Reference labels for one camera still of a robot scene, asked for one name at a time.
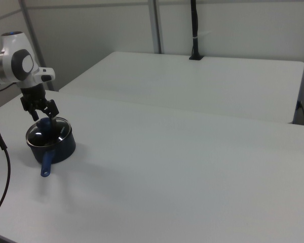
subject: blue handle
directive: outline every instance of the blue handle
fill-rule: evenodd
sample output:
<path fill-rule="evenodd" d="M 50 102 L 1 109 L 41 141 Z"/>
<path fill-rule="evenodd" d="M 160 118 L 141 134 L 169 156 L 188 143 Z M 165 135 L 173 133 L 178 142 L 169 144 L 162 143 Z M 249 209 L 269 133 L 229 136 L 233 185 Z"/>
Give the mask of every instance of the blue handle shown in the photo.
<path fill-rule="evenodd" d="M 55 150 L 46 151 L 44 153 L 41 176 L 48 177 L 51 173 L 51 164 L 55 155 Z"/>

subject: pot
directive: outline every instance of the pot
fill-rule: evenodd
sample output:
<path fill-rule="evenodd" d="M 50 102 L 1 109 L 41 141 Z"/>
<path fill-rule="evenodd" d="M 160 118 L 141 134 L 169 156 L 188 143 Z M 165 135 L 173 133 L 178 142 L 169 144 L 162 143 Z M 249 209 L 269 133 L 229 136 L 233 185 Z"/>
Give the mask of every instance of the pot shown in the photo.
<path fill-rule="evenodd" d="M 42 164 L 43 177 L 51 173 L 51 164 L 67 159 L 75 150 L 71 124 L 61 117 L 46 117 L 32 125 L 26 133 L 26 142 Z"/>

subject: table surface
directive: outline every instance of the table surface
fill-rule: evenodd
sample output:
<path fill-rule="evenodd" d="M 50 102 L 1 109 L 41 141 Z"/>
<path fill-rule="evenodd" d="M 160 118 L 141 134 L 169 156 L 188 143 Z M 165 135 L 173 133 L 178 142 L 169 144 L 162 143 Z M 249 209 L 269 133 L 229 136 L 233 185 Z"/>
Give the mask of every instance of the table surface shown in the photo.
<path fill-rule="evenodd" d="M 290 123 L 304 63 L 114 52 L 60 91 Z"/>
<path fill-rule="evenodd" d="M 74 154 L 49 177 L 19 97 L 0 108 L 0 235 L 47 242 L 304 242 L 304 126 L 47 92 Z M 0 150 L 0 197 L 7 174 Z"/>

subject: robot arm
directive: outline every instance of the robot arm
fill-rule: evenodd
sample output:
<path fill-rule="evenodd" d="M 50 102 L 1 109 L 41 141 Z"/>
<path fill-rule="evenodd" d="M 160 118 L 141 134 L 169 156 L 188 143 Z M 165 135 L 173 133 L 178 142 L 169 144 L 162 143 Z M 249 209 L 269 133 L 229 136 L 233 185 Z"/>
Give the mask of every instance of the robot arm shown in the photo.
<path fill-rule="evenodd" d="M 39 67 L 34 51 L 26 37 L 20 31 L 2 35 L 3 49 L 0 51 L 0 84 L 16 83 L 23 97 L 21 102 L 34 121 L 38 120 L 36 110 L 54 118 L 58 109 L 54 100 L 46 100 L 44 82 L 55 79 L 52 68 Z"/>

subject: white table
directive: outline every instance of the white table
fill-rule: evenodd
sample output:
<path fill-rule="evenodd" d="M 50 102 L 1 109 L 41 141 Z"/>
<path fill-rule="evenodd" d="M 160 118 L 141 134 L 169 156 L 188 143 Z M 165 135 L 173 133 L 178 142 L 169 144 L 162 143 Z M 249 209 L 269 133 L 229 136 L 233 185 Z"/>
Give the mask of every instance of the white table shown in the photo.
<path fill-rule="evenodd" d="M 304 63 L 114 52 L 60 91 L 290 123 Z"/>
<path fill-rule="evenodd" d="M 47 92 L 77 142 L 49 177 L 19 97 L 0 108 L 18 243 L 304 242 L 304 127 Z M 7 174 L 0 150 L 0 197 Z"/>

